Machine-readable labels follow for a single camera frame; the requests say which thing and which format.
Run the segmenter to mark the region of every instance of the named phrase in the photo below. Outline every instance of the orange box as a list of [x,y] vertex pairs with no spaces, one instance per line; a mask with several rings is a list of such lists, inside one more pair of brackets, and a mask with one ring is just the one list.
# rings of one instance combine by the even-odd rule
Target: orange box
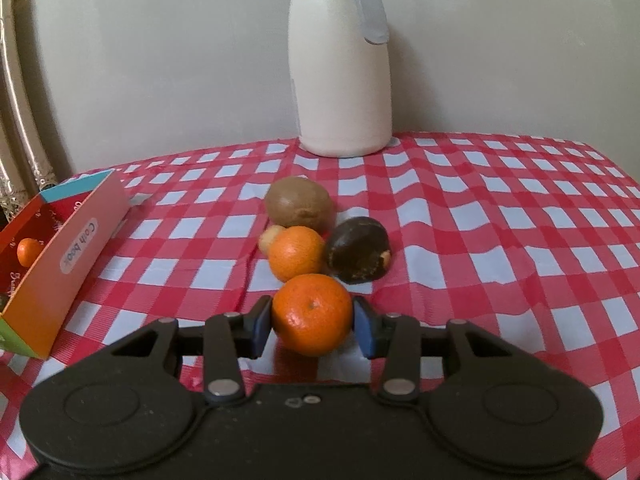
[[[0,348],[46,358],[82,282],[129,209],[113,170],[70,180],[35,196],[0,233]],[[31,266],[17,245],[35,238],[45,247]]]

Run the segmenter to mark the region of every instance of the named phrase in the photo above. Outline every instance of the red and white checkered tablecloth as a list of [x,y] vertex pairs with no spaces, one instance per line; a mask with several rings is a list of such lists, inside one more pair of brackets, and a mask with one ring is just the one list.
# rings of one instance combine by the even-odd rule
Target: red and white checkered tablecloth
[[[158,317],[181,326],[246,312],[280,283],[256,249],[270,184],[304,175],[340,216],[387,228],[394,260],[350,286],[380,312],[430,326],[465,318],[590,386],[605,411],[590,457],[604,478],[640,474],[640,190],[581,142],[402,134],[381,153],[317,158],[295,140],[199,150],[117,168],[132,209],[80,291],[46,362],[0,354],[0,472],[34,467],[17,423],[39,381]],[[241,360],[255,381],[372,381],[382,365],[350,340],[320,359],[283,350]],[[423,387],[442,378],[422,360]],[[198,359],[182,381],[201,386]]]

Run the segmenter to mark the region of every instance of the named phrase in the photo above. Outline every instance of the orange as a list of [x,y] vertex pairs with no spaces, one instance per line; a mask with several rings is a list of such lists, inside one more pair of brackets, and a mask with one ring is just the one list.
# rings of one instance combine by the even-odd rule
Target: orange
[[281,282],[300,274],[320,272],[323,261],[324,240],[309,227],[284,229],[269,246],[269,267]]
[[44,246],[33,238],[23,238],[18,244],[17,254],[21,266],[29,268],[36,261]]
[[276,292],[271,322],[285,348],[319,357],[338,348],[350,332],[351,297],[330,276],[302,274]]

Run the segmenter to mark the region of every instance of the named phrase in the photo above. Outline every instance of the dark brown fruit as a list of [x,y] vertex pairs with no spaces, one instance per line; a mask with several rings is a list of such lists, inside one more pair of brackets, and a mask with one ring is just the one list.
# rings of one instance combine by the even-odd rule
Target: dark brown fruit
[[391,263],[389,236],[380,222],[367,216],[349,218],[326,242],[330,272],[345,283],[365,283],[385,275]]
[[271,222],[283,227],[302,225],[322,233],[334,222],[334,202],[317,182],[301,176],[277,180],[264,197]]

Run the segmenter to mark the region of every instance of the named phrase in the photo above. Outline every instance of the white wall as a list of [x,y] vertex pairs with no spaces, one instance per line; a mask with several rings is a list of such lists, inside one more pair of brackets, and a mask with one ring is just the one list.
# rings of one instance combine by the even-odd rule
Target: white wall
[[[384,2],[396,130],[579,139],[640,177],[640,0]],[[295,135],[288,4],[22,6],[26,83],[56,166]]]

